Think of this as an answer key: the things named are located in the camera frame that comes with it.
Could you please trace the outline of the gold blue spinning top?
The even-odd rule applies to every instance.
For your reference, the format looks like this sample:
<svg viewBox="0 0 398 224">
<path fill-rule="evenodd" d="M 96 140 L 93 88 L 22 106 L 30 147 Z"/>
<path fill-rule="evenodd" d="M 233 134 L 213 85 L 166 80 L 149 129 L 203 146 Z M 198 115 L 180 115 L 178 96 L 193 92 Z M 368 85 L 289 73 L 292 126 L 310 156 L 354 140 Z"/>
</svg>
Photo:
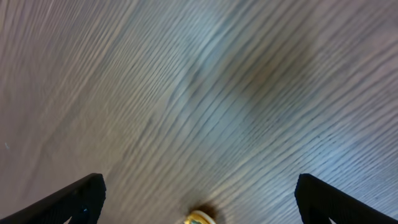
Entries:
<svg viewBox="0 0 398 224">
<path fill-rule="evenodd" d="M 200 210 L 192 211 L 184 220 L 184 224 L 216 224 L 215 220 Z"/>
</svg>

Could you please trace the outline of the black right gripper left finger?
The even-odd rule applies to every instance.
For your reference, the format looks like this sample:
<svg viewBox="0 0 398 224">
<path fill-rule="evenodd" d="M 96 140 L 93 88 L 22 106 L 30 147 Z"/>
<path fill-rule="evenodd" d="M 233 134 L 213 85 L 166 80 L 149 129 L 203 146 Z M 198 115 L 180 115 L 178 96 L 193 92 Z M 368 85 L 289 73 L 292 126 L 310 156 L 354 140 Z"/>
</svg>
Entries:
<svg viewBox="0 0 398 224">
<path fill-rule="evenodd" d="M 1 219 L 1 223 L 97 224 L 105 199 L 103 175 L 92 173 Z"/>
</svg>

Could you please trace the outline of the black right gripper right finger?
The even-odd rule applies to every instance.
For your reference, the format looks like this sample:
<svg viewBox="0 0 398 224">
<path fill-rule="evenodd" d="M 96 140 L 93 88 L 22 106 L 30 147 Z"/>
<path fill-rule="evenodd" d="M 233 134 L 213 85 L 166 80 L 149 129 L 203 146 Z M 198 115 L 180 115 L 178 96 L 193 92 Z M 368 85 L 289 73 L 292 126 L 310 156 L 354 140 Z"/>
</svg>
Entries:
<svg viewBox="0 0 398 224">
<path fill-rule="evenodd" d="M 299 175 L 294 195 L 304 224 L 397 224 L 397 220 L 310 174 Z"/>
</svg>

